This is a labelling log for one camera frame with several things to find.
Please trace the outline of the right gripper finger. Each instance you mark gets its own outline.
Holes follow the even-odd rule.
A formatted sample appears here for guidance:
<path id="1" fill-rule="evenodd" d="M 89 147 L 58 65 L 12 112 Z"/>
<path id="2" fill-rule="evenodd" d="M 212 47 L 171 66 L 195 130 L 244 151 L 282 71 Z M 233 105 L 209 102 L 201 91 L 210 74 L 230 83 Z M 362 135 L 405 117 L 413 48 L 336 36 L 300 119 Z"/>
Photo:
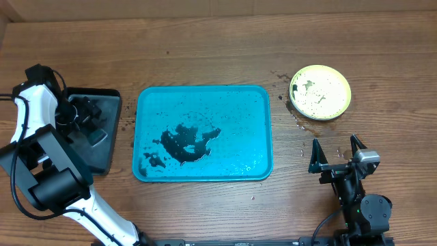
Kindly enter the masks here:
<path id="1" fill-rule="evenodd" d="M 311 160 L 308 168 L 309 173 L 321 173 L 328 168 L 328 161 L 317 138 L 312 142 Z"/>
<path id="2" fill-rule="evenodd" d="M 355 135 L 350 137 L 352 158 L 362 159 L 363 150 L 367 149 L 367 146 Z"/>

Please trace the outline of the dark green sponge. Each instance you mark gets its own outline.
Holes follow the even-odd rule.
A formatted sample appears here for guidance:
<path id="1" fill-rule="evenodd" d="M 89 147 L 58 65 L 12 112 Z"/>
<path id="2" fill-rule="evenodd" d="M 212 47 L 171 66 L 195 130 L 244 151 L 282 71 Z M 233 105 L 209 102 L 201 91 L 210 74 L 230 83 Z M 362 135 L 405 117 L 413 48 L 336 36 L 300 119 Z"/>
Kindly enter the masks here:
<path id="1" fill-rule="evenodd" d="M 98 144 L 102 140 L 104 140 L 106 137 L 107 137 L 107 133 L 104 130 L 102 130 L 101 128 L 98 128 L 95 131 L 92 131 L 87 136 L 87 140 L 91 146 L 95 146 L 96 144 Z"/>

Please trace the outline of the yellow-green plate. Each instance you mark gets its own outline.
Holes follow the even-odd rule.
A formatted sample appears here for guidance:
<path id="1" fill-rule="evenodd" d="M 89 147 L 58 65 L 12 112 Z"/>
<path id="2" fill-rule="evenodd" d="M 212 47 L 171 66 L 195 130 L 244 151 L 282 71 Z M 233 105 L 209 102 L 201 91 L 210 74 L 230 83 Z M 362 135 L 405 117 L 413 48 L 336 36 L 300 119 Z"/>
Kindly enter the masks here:
<path id="1" fill-rule="evenodd" d="M 329 66 L 306 66 L 290 80 L 292 105 L 312 120 L 327 121 L 339 117 L 349 107 L 351 99 L 347 79 Z"/>

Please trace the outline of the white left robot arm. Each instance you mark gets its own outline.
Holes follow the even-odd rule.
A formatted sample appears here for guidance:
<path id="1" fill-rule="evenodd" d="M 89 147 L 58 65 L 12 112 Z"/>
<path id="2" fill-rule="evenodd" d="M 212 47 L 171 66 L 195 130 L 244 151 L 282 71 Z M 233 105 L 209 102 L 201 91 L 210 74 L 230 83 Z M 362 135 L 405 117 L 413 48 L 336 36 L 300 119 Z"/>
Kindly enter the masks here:
<path id="1" fill-rule="evenodd" d="M 23 195 L 34 207 L 27 212 L 29 218 L 68 217 L 100 245 L 152 245 L 94 187 L 94 176 L 107 174 L 111 167 L 120 93 L 68 87 L 59 72 L 41 64 L 25 74 L 25 82 L 1 95 L 18 109 L 15 133 L 1 149 L 12 197 Z"/>

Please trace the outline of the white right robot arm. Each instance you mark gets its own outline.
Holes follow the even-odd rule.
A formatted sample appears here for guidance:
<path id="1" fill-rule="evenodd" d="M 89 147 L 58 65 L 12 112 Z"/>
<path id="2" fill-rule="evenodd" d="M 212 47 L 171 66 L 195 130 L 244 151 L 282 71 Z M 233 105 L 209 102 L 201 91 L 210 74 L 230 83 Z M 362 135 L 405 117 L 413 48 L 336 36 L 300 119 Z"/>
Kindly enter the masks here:
<path id="1" fill-rule="evenodd" d="M 367 148 L 356 136 L 350 137 L 352 158 L 346 164 L 329 165 L 318 139 L 312 142 L 308 172 L 320 174 L 321 184 L 330 184 L 337 196 L 340 208 L 327 216 L 312 236 L 309 245 L 393 245 L 389 231 L 389 219 L 393 207 L 389 198 L 378 194 L 366 194 L 362 180 L 372 175 L 380 164 L 380 155 Z M 342 214 L 346 227 L 336 230 L 331 237 L 319 237 L 322 227 L 332 218 Z"/>

